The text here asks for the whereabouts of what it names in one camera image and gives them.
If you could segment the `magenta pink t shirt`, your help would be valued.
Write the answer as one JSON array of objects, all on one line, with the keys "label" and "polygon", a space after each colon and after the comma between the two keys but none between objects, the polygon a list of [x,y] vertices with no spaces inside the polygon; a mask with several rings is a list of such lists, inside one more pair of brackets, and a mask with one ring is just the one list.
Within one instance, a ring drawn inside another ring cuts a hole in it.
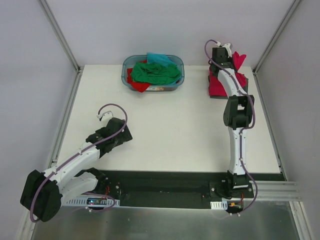
[{"label": "magenta pink t shirt", "polygon": [[[227,62],[223,66],[224,68],[231,67],[235,71],[235,76],[240,86],[243,88],[245,92],[248,92],[248,78],[239,72],[239,69],[243,65],[247,55],[246,54],[239,54],[235,51],[232,55],[232,59],[228,58]],[[218,68],[210,64],[209,67],[209,76],[208,76],[208,93],[211,98],[227,98],[227,93],[223,87],[223,85],[218,80]]]}]

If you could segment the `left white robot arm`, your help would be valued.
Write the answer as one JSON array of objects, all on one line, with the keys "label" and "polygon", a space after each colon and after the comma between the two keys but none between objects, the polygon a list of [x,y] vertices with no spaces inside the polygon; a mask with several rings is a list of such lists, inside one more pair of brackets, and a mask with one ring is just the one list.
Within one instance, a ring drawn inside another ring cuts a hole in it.
[{"label": "left white robot arm", "polygon": [[105,191],[104,175],[95,168],[77,174],[100,160],[115,147],[133,139],[127,120],[112,117],[107,125],[89,135],[67,160],[42,172],[33,170],[27,176],[20,203],[29,210],[33,223],[51,220],[61,205],[78,195]]}]

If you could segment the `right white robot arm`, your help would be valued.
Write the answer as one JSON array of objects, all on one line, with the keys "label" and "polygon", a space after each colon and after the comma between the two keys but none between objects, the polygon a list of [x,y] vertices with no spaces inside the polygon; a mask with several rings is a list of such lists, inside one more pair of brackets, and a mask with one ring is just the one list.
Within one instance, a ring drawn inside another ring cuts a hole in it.
[{"label": "right white robot arm", "polygon": [[246,55],[232,53],[227,45],[212,48],[209,61],[209,95],[227,99],[223,123],[230,139],[230,163],[227,178],[215,187],[215,194],[226,199],[237,197],[249,188],[246,172],[247,130],[255,123],[254,96],[248,94],[248,79],[239,72]]}]

